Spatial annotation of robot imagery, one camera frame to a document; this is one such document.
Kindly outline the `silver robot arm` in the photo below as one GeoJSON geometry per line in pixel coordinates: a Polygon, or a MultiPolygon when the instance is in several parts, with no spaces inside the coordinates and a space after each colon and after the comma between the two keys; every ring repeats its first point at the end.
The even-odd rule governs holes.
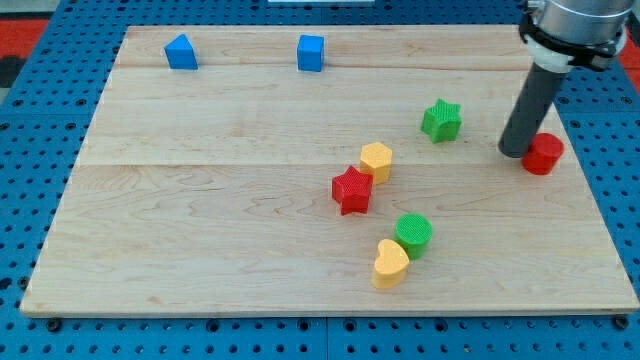
{"type": "Polygon", "coordinates": [[[519,33],[534,63],[566,74],[606,70],[626,45],[634,0],[526,0],[519,33]]]}

